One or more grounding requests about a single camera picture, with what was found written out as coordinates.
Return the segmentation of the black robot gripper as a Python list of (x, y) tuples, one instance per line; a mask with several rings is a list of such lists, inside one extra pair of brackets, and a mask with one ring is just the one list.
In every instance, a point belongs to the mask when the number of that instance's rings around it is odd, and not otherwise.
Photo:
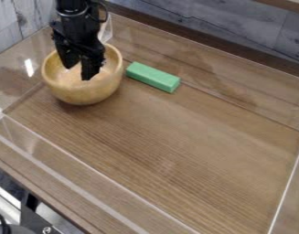
[(66, 69), (80, 61), (82, 80), (89, 80), (104, 66), (105, 47), (97, 38), (100, 25), (105, 22), (97, 14), (58, 14), (49, 23), (55, 51)]

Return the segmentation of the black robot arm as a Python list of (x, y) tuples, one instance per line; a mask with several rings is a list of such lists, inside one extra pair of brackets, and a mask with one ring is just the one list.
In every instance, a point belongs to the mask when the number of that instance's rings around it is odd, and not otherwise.
[(101, 24), (108, 20), (102, 0), (55, 0), (58, 19), (49, 23), (50, 38), (66, 69), (81, 66), (80, 76), (89, 80), (105, 60), (105, 47), (97, 38)]

